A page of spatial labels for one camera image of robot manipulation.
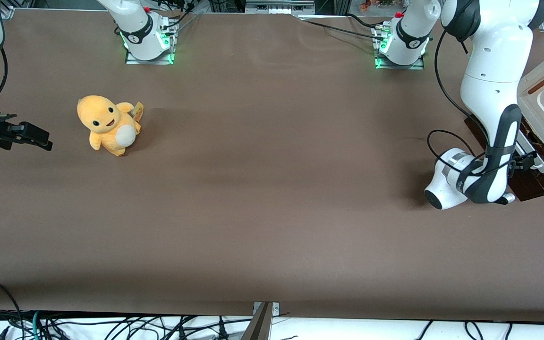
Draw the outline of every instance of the yellow plush toy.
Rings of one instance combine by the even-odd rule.
[[[142,131],[139,122],[143,112],[144,106],[140,102],[136,107],[130,103],[115,105],[99,95],[88,95],[77,104],[79,119],[91,131],[91,147],[99,150],[103,145],[115,156],[123,156],[125,148],[132,145]]]

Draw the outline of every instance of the brown tabletop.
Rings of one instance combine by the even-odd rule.
[[[175,65],[125,65],[113,28],[97,11],[6,22],[0,110],[54,142],[0,150],[0,282],[21,308],[227,315],[280,301],[293,316],[544,320],[544,197],[425,201],[427,133],[475,144],[432,56],[425,71],[375,69],[366,38],[202,15]],[[467,58],[448,38],[440,58],[458,97]],[[537,34],[529,66],[542,60]],[[90,148],[76,114],[90,94],[144,103],[125,157]]]

